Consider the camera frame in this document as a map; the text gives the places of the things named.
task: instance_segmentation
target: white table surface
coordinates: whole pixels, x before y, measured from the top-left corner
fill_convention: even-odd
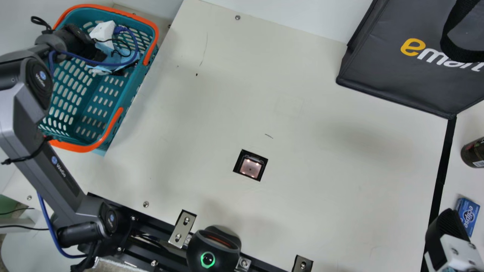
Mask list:
[[[106,156],[57,150],[81,188],[191,211],[285,270],[419,270],[447,121],[336,85],[343,43],[235,15],[184,1]],[[232,172],[241,149],[261,182]],[[19,171],[4,194],[38,206]]]
[[[460,157],[462,147],[473,140],[484,136],[484,120],[482,118],[484,104],[479,103],[457,115],[454,141],[452,143],[449,168],[445,179],[440,211],[455,208],[457,199],[466,197],[484,207],[484,169],[467,166]],[[482,212],[477,221],[470,240],[484,258],[484,216]]]

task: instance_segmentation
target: black cable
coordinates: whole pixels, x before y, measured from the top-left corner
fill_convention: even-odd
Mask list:
[[[120,55],[121,57],[124,57],[124,58],[131,56],[131,48],[129,47],[128,43],[125,42],[125,41],[123,41],[123,40],[120,40],[120,39],[107,39],[105,41],[100,41],[98,39],[93,39],[93,41],[98,42],[98,43],[105,43],[105,42],[109,42],[109,41],[114,41],[114,42],[122,43],[129,50],[129,54],[127,56],[125,56],[125,55],[121,54],[121,52],[119,52],[117,49],[114,49],[113,52],[111,53],[111,56],[113,56],[114,53],[117,53],[118,55]]]
[[[0,226],[0,228],[5,228],[5,227],[20,227],[20,228],[26,228],[26,229],[31,229],[31,230],[49,230],[48,228],[34,228],[34,227],[26,227],[26,226],[21,226],[21,225],[4,225],[4,226]]]
[[[13,213],[13,212],[16,212],[16,211],[22,211],[22,210],[33,210],[34,208],[23,208],[23,209],[17,209],[17,210],[13,210],[11,212],[4,212],[4,213],[0,213],[0,215],[6,215],[6,214],[9,214],[9,213]]]
[[[40,154],[40,152],[42,151],[42,147],[44,147],[44,144],[50,140],[52,140],[52,136],[47,136],[47,137],[44,137],[44,140],[42,141],[42,143],[40,144],[39,148],[34,151],[32,153],[32,155],[30,156],[27,156],[27,157],[22,157],[22,158],[18,158],[18,159],[6,159],[4,160],[2,163],[0,163],[1,165],[9,165],[11,163],[18,163],[18,162],[23,162],[23,161],[26,161],[26,160],[30,160],[30,159],[33,159],[35,158],[38,154]]]

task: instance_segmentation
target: square sensor window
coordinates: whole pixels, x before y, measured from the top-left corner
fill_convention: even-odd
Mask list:
[[[260,181],[268,159],[242,150],[234,166],[234,172],[244,175],[256,181]]]

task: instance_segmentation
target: blue box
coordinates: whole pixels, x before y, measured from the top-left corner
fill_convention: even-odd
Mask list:
[[[480,205],[477,205],[467,198],[459,198],[457,201],[457,207],[455,209],[459,213],[460,220],[462,221],[462,224],[464,225],[469,237],[472,236],[480,207]]]

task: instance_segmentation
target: emart logo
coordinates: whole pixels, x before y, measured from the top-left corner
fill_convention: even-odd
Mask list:
[[[406,40],[400,48],[400,51],[407,56],[418,56],[417,58],[419,60],[423,60],[425,59],[425,57],[427,57],[425,61],[428,63],[433,63],[435,60],[437,60],[437,65],[443,64],[447,67],[459,67],[460,69],[465,69],[469,67],[474,72],[480,72],[481,68],[484,66],[484,62],[464,63],[449,60],[449,57],[447,57],[444,53],[439,52],[435,49],[426,48],[426,45],[422,40],[415,38],[410,38]]]

